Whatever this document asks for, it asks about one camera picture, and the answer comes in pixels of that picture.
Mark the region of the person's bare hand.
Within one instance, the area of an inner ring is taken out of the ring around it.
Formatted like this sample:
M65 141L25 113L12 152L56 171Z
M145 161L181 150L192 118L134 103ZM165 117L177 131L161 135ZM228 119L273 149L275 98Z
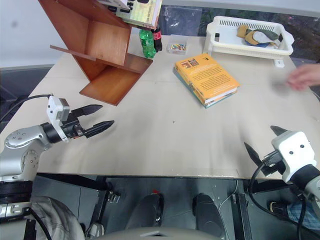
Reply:
M287 78L287 84L294 90L302 91L320 85L320 64L304 64L297 67Z

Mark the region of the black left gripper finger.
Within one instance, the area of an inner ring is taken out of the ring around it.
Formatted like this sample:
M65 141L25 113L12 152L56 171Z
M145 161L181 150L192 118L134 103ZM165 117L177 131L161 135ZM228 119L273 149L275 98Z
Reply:
M115 123L114 120L102 121L100 123L93 125L91 128L85 129L83 135L86 138L91 138L95 135L98 135L104 132L105 130L110 128L114 123Z
M98 110L100 110L103 106L100 104L90 104L90 105L86 105L77 109L74 109L71 111L71 115L75 118L78 118L80 116L87 116L87 115L91 115L95 112L97 112Z

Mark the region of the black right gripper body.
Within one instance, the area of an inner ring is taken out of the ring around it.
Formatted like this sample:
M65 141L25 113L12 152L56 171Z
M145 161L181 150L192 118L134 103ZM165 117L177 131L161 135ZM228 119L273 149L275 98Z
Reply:
M279 172L282 175L286 170L283 160L283 156L278 150L274 150L267 154L262 161L264 163L264 167L261 169L262 173L266 177L275 172Z

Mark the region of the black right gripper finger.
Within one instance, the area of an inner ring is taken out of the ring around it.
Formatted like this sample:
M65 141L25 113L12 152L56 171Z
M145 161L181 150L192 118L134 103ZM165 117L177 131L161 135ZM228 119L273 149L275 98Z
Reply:
M263 164L263 161L260 160L260 157L258 155L258 153L246 142L244 142L244 146L247 150L247 153L250 157L250 159L259 167L260 165Z
M287 132L288 130L285 128L282 128L280 126L277 125L271 125L270 129L273 131L273 133L278 137L282 134L284 134L285 132Z

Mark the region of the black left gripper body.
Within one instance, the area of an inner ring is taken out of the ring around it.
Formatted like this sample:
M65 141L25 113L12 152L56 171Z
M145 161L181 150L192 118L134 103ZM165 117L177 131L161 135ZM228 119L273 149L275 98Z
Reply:
M78 117L83 116L81 113L71 112L66 121L62 122L61 129L68 139L76 139L85 135L86 131L81 126Z

